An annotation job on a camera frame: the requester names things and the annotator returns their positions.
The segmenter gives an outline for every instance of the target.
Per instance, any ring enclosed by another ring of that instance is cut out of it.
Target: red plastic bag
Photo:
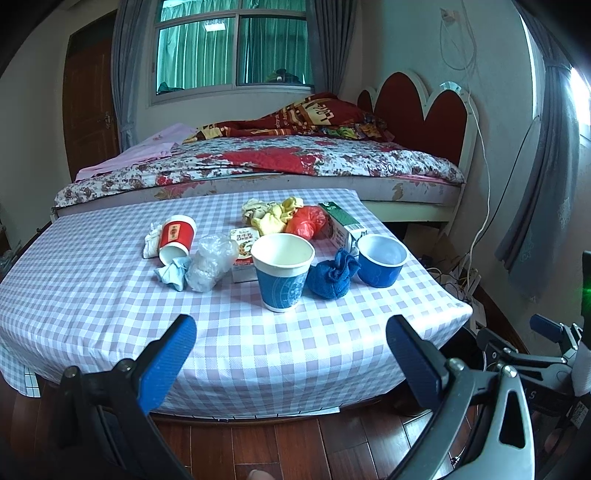
[[[310,240],[322,230],[327,221],[328,217],[322,208],[305,205],[299,208],[293,218],[287,222],[285,232]]]

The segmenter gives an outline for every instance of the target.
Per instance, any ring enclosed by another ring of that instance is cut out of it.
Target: wall socket
[[[460,20],[459,12],[448,8],[440,8],[439,10],[441,10],[441,19],[448,25]]]

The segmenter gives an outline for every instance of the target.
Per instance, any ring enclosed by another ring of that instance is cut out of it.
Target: checkered tablecloth
[[[371,232],[388,230],[351,190],[245,192],[115,207],[57,220],[0,284],[0,370],[27,393],[25,366],[59,381],[64,369],[111,369],[136,358],[180,313],[197,341],[159,411],[232,418],[297,414],[382,394],[403,378],[385,341],[386,321],[403,314],[441,346],[472,309],[445,292],[414,258],[388,289],[354,279],[326,301],[305,290],[294,311],[263,308],[257,282],[226,276],[213,291],[176,292],[159,283],[159,260],[141,256],[151,222],[184,214],[198,236],[240,226],[249,198],[334,201]],[[334,257],[313,241],[316,260]]]

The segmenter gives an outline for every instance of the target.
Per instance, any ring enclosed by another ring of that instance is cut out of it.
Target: mattress
[[[163,187],[130,190],[91,202],[55,208],[57,217],[136,203],[157,202],[219,193],[259,190],[349,189],[359,198],[375,202],[411,202],[455,206],[461,188],[445,181],[420,176],[408,177],[309,177],[288,174],[250,174],[214,180],[197,180]]]
[[[268,175],[276,173],[283,173],[288,178],[277,180],[275,176]],[[294,181],[297,176],[302,178],[300,186],[308,187],[312,179],[322,178],[324,181],[330,178],[329,184],[314,180],[314,188],[353,188],[358,191],[357,183],[361,183],[359,179],[366,179],[371,180],[371,183],[366,183],[369,192],[374,189],[381,191],[379,199],[371,200],[398,201],[404,197],[402,201],[445,205],[451,200],[442,190],[456,192],[459,190],[457,187],[464,182],[462,172],[451,162],[423,152],[406,150],[391,142],[299,135],[217,138],[181,145],[173,150],[169,158],[77,181],[58,192],[55,206],[69,207],[145,189],[161,190],[162,187],[170,188],[162,193],[144,192],[132,203],[148,201],[155,194],[166,197],[170,193],[172,196],[169,198],[175,198],[174,195],[182,196],[185,189],[194,189],[195,182],[208,185],[211,193],[231,193],[237,190],[231,189],[230,182],[237,178],[242,179],[236,186],[240,189],[252,182],[252,178],[258,179],[255,180],[259,182],[257,189],[262,186],[262,179],[283,183],[268,187],[265,184],[265,188],[285,188],[285,185],[290,188],[296,185]],[[376,179],[386,179],[381,184],[387,186],[378,187]],[[432,183],[437,184],[433,191],[425,195],[418,194],[430,190]],[[417,188],[412,189],[411,184],[416,184]],[[192,196],[204,194],[203,188],[197,190]],[[113,202],[112,206],[126,203],[129,202]]]

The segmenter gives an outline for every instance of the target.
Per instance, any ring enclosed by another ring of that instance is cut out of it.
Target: blue cup
[[[357,242],[359,264],[357,275],[370,287],[394,285],[410,254],[402,242],[386,235],[365,235]]]
[[[291,233],[260,237],[251,248],[263,304],[286,312],[300,301],[316,252],[308,240]]]

